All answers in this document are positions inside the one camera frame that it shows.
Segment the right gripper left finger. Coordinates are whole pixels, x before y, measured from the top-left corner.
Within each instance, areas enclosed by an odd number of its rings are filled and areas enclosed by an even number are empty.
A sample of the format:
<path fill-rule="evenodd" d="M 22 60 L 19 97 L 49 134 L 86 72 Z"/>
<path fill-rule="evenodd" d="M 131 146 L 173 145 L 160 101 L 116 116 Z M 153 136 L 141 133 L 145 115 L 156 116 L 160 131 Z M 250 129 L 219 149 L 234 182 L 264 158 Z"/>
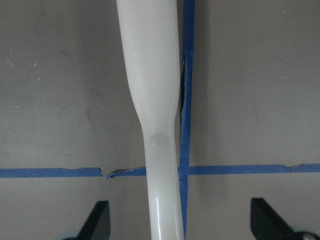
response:
<path fill-rule="evenodd" d="M 108 200 L 97 201 L 77 234 L 61 236 L 59 240 L 108 240 L 111 235 Z"/>

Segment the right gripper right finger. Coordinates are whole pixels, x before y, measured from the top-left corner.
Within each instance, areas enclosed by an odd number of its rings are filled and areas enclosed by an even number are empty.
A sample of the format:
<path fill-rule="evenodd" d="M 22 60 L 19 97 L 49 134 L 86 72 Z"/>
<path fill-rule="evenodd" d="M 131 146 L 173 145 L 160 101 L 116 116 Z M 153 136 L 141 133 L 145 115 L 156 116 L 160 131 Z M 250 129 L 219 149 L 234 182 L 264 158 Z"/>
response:
<path fill-rule="evenodd" d="M 250 230 L 256 240 L 318 240 L 319 235 L 294 231 L 264 198 L 250 200 Z"/>

